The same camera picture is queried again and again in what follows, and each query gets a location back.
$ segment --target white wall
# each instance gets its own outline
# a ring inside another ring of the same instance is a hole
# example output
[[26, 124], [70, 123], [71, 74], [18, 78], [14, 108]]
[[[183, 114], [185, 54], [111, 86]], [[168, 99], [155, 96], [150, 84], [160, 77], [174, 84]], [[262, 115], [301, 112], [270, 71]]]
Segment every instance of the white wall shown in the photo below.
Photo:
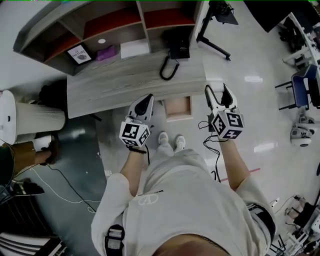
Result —
[[38, 94], [44, 81], [65, 76], [62, 72], [13, 52], [20, 29], [49, 1], [3, 1], [0, 4], [0, 91]]

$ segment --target shirt logo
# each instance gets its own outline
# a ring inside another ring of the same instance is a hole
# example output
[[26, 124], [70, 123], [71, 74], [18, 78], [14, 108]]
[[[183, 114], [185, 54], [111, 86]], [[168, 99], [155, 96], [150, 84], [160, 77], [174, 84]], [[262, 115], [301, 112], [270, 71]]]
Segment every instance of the shirt logo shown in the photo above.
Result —
[[145, 194], [141, 196], [138, 203], [141, 206], [152, 205], [155, 202], [157, 202], [158, 199], [159, 199], [159, 196], [157, 194]]

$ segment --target red shelf surface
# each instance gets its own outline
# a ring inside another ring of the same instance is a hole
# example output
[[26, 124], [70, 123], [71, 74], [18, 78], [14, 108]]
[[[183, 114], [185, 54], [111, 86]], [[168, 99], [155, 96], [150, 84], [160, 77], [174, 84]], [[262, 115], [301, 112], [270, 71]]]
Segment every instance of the red shelf surface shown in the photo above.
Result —
[[80, 40], [71, 32], [67, 32], [50, 42], [47, 46], [44, 61], [48, 61], [72, 46], [80, 43]]
[[185, 15], [178, 8], [145, 12], [144, 20], [147, 29], [195, 24], [192, 17]]
[[135, 7], [117, 10], [88, 21], [84, 28], [84, 39], [103, 32], [141, 22], [139, 11]]

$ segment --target red line on floor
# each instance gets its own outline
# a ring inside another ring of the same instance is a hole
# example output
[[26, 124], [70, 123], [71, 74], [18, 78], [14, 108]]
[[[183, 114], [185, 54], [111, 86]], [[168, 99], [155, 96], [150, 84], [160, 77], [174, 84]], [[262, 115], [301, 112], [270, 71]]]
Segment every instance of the red line on floor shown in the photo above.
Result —
[[[249, 173], [253, 173], [253, 172], [259, 171], [260, 169], [261, 169], [261, 168], [257, 168], [257, 169], [250, 170]], [[223, 179], [221, 180], [221, 182], [224, 182], [224, 181], [227, 181], [227, 180], [228, 180], [228, 178], [223, 178]]]

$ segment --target white cable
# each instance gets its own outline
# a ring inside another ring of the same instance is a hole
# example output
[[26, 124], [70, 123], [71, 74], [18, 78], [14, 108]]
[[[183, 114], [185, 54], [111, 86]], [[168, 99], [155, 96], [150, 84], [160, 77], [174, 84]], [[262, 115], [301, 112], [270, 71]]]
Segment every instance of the white cable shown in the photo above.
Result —
[[[32, 167], [31, 167], [30, 169], [31, 169], [31, 170], [34, 170], [35, 174], [39, 177], [39, 179], [40, 179], [44, 184], [46, 184], [46, 185], [52, 190], [52, 192], [56, 194], [57, 197], [61, 198], [62, 200], [65, 200], [65, 201], [67, 201], [67, 202], [69, 202], [69, 203], [71, 203], [71, 204], [80, 204], [80, 203], [82, 203], [82, 202], [101, 202], [101, 200], [81, 200], [81, 201], [79, 201], [79, 202], [72, 202], [72, 201], [70, 201], [70, 200], [68, 200], [68, 199], [65, 199], [65, 198], [63, 198], [62, 196], [58, 195], [58, 194], [54, 191], [54, 189], [53, 189], [49, 184], [47, 184], [47, 183], [39, 176], [39, 174], [36, 172], [35, 169], [33, 169]], [[93, 209], [92, 209], [91, 207], [89, 207], [89, 206], [88, 206], [88, 211], [89, 211], [90, 213], [93, 213], [93, 214], [96, 213], [95, 210], [93, 210]]]

